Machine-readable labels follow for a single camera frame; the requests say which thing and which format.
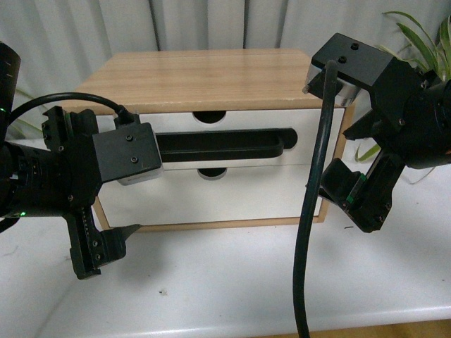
wooden cabinet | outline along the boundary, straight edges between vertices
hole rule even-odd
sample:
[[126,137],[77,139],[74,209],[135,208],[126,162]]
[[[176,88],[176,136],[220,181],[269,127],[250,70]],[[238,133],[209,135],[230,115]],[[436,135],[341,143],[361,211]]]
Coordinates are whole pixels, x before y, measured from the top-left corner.
[[[141,114],[156,133],[291,127],[298,141],[277,158],[165,163],[163,175],[130,186],[104,184],[94,209],[102,227],[133,223],[147,230],[282,225],[298,222],[309,175],[321,100],[303,94],[310,58],[292,49],[163,51],[117,54],[77,88]],[[93,109],[101,131],[112,111],[68,101],[67,111]],[[223,111],[214,123],[194,112]],[[341,157],[340,136],[352,109],[335,110],[326,164]],[[202,168],[227,168],[205,177]],[[326,215],[319,200],[316,222]]]

white table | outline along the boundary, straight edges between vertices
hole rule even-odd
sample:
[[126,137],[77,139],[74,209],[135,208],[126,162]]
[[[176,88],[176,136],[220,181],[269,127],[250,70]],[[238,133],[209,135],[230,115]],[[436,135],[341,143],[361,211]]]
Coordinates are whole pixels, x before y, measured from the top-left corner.
[[[369,164],[344,159],[354,170]],[[382,230],[337,207],[311,233],[312,330],[451,318],[451,166],[403,174]],[[134,234],[127,256],[78,281],[60,218],[0,236],[0,337],[255,337],[295,331],[297,226]]]

white curtain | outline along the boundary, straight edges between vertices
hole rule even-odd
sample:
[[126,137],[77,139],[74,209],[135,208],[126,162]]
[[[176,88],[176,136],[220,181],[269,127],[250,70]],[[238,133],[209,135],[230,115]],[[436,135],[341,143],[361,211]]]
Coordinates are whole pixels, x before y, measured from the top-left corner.
[[[335,32],[399,49],[384,11],[406,11],[435,36],[451,0],[2,0],[0,40],[22,58],[18,86],[70,91],[122,51],[298,48]],[[16,105],[25,101],[17,96]],[[24,116],[39,125],[38,112]]]

power cord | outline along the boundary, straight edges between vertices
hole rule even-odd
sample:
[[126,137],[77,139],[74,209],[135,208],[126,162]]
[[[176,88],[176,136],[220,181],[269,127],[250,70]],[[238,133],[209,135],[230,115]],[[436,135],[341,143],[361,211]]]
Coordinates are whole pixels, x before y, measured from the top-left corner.
[[327,62],[325,69],[323,105],[321,107],[318,134],[316,136],[313,158],[311,160],[309,180],[305,192],[304,203],[302,204],[295,247],[295,262],[293,266],[293,306],[295,308],[296,326],[299,338],[310,338],[304,295],[307,251],[309,248],[311,223],[313,222],[316,200],[318,198],[319,186],[321,183],[321,175],[326,159],[330,129],[332,126],[335,95],[337,94],[337,63],[330,60]]
[[11,112],[11,115],[8,120],[8,124],[10,125],[14,120],[19,118],[21,115],[26,113],[27,111],[41,106],[43,104],[49,104],[51,102],[56,101],[65,101],[65,100],[82,100],[82,101],[91,101],[95,102],[97,104],[102,104],[104,106],[107,106],[114,110],[116,114],[118,114],[118,117],[121,119],[121,122],[124,124],[133,122],[132,114],[125,109],[124,106],[121,106],[117,104],[116,102],[113,102],[112,100],[105,99],[102,96],[94,95],[94,94],[88,94],[88,93],[77,93],[77,92],[67,92],[67,93],[55,93],[45,96],[37,97],[36,99],[33,99],[31,101],[28,101],[27,103],[23,104],[22,106],[17,107]]

drawer hole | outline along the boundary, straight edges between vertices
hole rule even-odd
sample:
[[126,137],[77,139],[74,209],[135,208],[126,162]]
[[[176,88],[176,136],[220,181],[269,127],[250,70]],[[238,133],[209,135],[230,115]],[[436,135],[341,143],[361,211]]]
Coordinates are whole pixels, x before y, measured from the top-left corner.
[[204,180],[216,181],[226,175],[227,168],[203,168],[203,169],[197,169],[197,173]]
[[212,125],[221,122],[226,117],[226,111],[195,111],[192,115],[195,120]]

